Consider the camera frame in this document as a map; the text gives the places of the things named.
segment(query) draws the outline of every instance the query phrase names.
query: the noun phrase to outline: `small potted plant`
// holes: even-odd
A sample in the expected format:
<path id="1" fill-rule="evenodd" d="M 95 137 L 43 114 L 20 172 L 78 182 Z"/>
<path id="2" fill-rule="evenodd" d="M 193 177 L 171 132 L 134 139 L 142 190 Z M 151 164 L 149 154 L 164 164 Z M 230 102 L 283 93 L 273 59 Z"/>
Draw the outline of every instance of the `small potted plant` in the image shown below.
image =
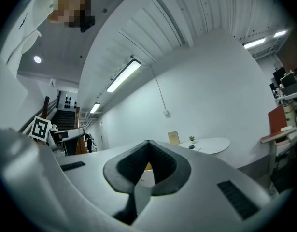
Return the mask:
<path id="1" fill-rule="evenodd" d="M 195 144 L 196 143 L 195 137 L 190 136 L 189 137 L 189 140 L 191 141 L 192 144 Z"/>

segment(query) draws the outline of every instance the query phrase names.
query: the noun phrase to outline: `ceiling light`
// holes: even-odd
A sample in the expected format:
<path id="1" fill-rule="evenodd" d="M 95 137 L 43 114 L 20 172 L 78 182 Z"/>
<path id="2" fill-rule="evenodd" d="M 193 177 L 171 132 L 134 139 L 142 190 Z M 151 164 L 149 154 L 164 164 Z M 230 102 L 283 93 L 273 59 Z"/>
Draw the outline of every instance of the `ceiling light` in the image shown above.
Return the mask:
<path id="1" fill-rule="evenodd" d="M 281 36 L 281 35 L 284 35 L 285 33 L 287 33 L 287 31 L 281 31 L 281 32 L 275 33 L 274 38 L 278 37 L 278 36 Z"/>
<path id="2" fill-rule="evenodd" d="M 106 91 L 113 93 L 119 85 L 123 83 L 132 73 L 134 73 L 139 67 L 141 63 L 136 59 L 131 60 L 129 64 L 120 72 L 120 74 L 111 82 L 110 86 L 106 89 Z"/>
<path id="3" fill-rule="evenodd" d="M 98 109 L 98 107 L 100 107 L 100 105 L 101 105 L 100 103 L 95 103 L 92 109 L 90 110 L 90 113 L 94 114 L 95 111 Z"/>
<path id="4" fill-rule="evenodd" d="M 41 63 L 41 58 L 39 56 L 34 56 L 33 58 L 36 63 L 40 64 Z"/>
<path id="5" fill-rule="evenodd" d="M 265 38 L 246 43 L 243 46 L 247 49 L 247 48 L 250 48 L 250 47 L 255 46 L 257 44 L 262 44 L 264 41 L 265 41 Z"/>

